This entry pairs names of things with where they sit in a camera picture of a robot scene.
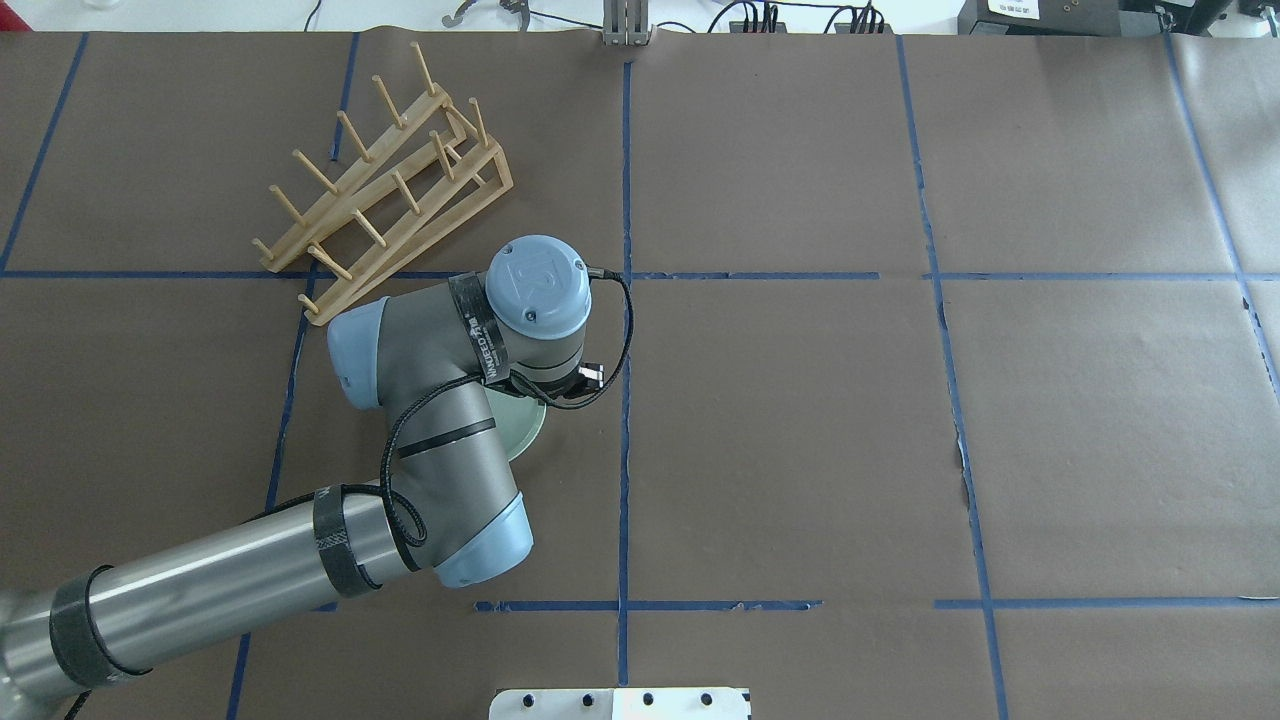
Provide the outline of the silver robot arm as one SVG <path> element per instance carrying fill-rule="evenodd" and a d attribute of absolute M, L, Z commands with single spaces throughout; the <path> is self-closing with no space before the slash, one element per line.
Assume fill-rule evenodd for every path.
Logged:
<path fill-rule="evenodd" d="M 419 571 L 448 588 L 532 551 L 493 395 L 586 407 L 614 377 L 582 359 L 594 287 L 616 272 L 526 234 L 483 272 L 325 324 L 346 401 L 385 421 L 372 474 L 279 498 L 225 530 L 100 564 L 3 602 L 3 716 L 55 717 L 164 664 Z"/>

